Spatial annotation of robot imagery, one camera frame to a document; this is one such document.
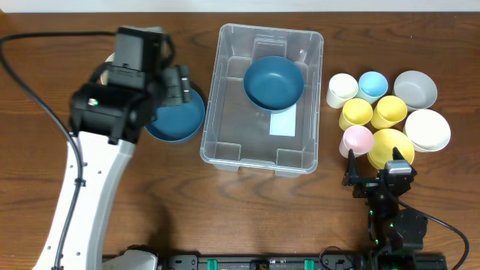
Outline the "pink cup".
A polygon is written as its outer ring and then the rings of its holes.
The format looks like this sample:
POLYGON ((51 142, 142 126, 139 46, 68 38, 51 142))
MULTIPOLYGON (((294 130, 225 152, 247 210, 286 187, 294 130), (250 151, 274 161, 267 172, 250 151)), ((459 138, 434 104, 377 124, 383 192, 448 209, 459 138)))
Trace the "pink cup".
POLYGON ((348 158, 349 150, 358 156, 367 154, 374 147, 375 139, 372 132, 365 126, 353 125, 348 127, 340 140, 339 152, 348 158))

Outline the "dark blue bowl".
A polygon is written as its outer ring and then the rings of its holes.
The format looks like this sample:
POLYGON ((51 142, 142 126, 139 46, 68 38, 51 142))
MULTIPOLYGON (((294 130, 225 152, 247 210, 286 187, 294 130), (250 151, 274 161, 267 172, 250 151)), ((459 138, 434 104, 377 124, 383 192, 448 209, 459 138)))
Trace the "dark blue bowl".
POLYGON ((301 99, 305 80, 292 61, 266 56, 247 69, 243 86, 246 96, 256 107, 270 113, 282 113, 301 99))
POLYGON ((201 95, 190 90, 192 100, 179 106, 158 107, 156 119, 145 126, 147 132, 158 140, 183 143, 194 137, 202 127, 206 108, 201 95))

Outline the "cream large bowl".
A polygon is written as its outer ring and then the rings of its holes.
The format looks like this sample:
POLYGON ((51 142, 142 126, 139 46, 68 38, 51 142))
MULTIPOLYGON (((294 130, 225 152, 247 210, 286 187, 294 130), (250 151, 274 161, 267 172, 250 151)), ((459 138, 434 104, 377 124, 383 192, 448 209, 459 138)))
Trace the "cream large bowl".
MULTIPOLYGON (((114 60, 114 55, 115 53, 112 53, 106 60, 106 63, 112 63, 114 60)), ((100 83, 102 85, 106 85, 108 80, 108 70, 106 69, 101 75, 100 75, 100 83)))

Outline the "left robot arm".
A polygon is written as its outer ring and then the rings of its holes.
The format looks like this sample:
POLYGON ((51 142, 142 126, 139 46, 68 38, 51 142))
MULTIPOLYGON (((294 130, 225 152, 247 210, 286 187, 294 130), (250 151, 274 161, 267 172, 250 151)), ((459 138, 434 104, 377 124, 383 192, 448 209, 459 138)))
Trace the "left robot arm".
POLYGON ((191 101, 188 67, 172 64, 173 42, 161 28, 123 26, 114 49, 72 95, 73 140, 36 269, 101 269, 113 200, 142 129, 159 107, 191 101))

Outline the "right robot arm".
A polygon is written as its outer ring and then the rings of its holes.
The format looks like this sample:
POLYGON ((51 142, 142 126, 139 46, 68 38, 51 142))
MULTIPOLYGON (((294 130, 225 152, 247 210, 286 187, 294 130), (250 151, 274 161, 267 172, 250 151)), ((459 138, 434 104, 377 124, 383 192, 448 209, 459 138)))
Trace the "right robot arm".
POLYGON ((412 252, 423 248, 427 219, 412 209, 400 209, 399 203, 417 172, 398 148, 393 148, 392 157, 376 176, 361 177, 353 150, 348 152, 342 185, 353 187, 353 197, 367 200, 368 235, 376 243, 374 249, 355 258, 356 269, 413 269, 412 252))

